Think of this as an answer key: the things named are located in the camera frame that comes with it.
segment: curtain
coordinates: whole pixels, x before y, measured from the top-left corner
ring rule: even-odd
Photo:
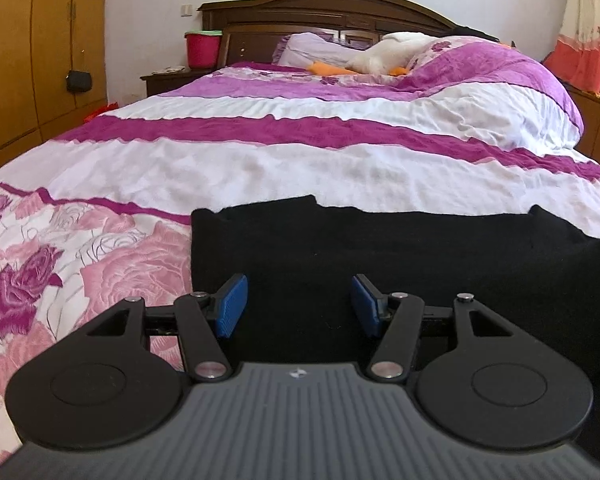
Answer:
[[[558,43],[544,65],[576,88],[600,93],[600,0],[567,0]]]

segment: white stripe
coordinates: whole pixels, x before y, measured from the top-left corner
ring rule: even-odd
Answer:
[[[318,98],[158,97],[108,115],[120,119],[304,117],[364,119],[404,126],[424,134],[480,139],[503,150],[526,148],[536,155],[567,155],[589,160],[573,148],[576,126],[554,100],[531,88],[506,83],[463,83],[411,102],[373,98],[358,102]]]
[[[0,182],[54,198],[106,197],[173,214],[313,194],[364,211],[488,215],[534,204],[600,236],[600,181],[471,164],[401,146],[241,142],[48,142],[0,170]]]

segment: black pouch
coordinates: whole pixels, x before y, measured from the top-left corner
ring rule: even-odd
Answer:
[[[69,70],[66,77],[66,91],[72,94],[88,92],[93,87],[93,81],[89,72]]]

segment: lavender pillow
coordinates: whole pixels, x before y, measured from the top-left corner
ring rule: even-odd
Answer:
[[[292,46],[287,48],[291,38],[294,38]],[[312,62],[318,60],[329,64],[336,64],[337,66],[344,66],[355,55],[356,51],[366,50],[369,46],[364,41],[348,43],[340,38],[334,38],[332,34],[326,32],[289,34],[280,38],[273,52],[271,62],[273,64],[306,68]],[[280,59],[285,52],[285,59],[280,63]]]

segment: comforter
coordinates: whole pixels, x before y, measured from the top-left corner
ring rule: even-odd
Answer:
[[[450,38],[400,78],[242,63],[108,112],[0,169],[0,461],[13,373],[127,296],[191,290],[190,212],[312,194],[367,212],[533,205],[600,237],[600,166],[535,61]],[[172,339],[152,351],[172,363]]]

